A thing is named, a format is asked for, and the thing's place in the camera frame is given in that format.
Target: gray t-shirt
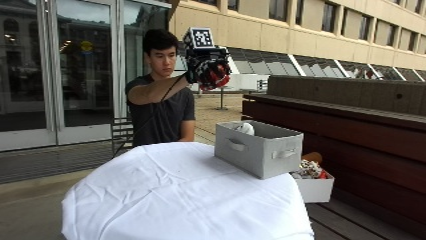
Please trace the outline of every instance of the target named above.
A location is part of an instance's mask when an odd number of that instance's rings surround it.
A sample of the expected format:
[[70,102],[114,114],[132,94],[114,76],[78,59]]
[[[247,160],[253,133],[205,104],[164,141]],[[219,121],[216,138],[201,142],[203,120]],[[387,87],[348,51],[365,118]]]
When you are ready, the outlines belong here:
[[[127,84],[126,94],[128,95],[135,86],[154,81],[151,75],[138,77]],[[128,100],[127,104],[134,123],[134,147],[179,141],[182,122],[196,120],[195,96],[187,87],[160,103],[136,105]]]

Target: man's right arm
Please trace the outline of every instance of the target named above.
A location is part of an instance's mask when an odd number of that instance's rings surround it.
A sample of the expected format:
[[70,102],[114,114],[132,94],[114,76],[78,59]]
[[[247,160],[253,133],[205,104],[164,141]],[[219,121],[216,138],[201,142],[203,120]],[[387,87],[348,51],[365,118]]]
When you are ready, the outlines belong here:
[[179,82],[179,77],[163,79],[160,81],[155,81],[148,85],[138,85],[135,86],[128,93],[128,100],[136,105],[144,105],[150,103],[159,103],[162,99],[168,99],[172,97],[183,88],[188,86],[188,81],[186,76],[182,77]]

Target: red glove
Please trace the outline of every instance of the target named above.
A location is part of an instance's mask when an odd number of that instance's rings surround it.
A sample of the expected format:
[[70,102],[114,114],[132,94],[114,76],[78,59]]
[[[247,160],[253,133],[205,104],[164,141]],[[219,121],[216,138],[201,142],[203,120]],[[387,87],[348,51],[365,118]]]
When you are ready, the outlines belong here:
[[205,60],[186,73],[190,83],[199,83],[201,90],[223,87],[229,82],[231,68],[224,59]]

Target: table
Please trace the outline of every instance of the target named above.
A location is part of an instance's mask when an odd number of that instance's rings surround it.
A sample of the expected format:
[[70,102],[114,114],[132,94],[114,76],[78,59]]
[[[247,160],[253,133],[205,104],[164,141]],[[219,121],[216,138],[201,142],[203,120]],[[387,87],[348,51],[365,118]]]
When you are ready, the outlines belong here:
[[312,240],[295,179],[260,180],[203,143],[142,146],[100,166],[63,200],[79,239]]

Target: beige building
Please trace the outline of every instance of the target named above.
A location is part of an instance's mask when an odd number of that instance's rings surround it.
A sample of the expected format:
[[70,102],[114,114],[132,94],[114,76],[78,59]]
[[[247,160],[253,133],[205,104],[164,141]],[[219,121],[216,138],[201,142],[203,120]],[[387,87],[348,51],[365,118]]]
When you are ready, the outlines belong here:
[[[343,73],[337,77],[368,78],[372,69],[372,78],[426,79],[424,0],[172,0],[171,3],[170,30],[182,37],[190,27],[209,27],[217,45],[236,48],[239,53],[243,49],[253,73],[265,73],[259,72],[261,66],[252,64],[259,63],[260,52],[268,67],[275,62],[271,53],[287,55],[300,75],[323,76],[317,63],[323,70],[329,66],[336,72],[339,68]],[[240,70],[244,64],[239,61]],[[279,71],[271,67],[269,70],[272,74]]]

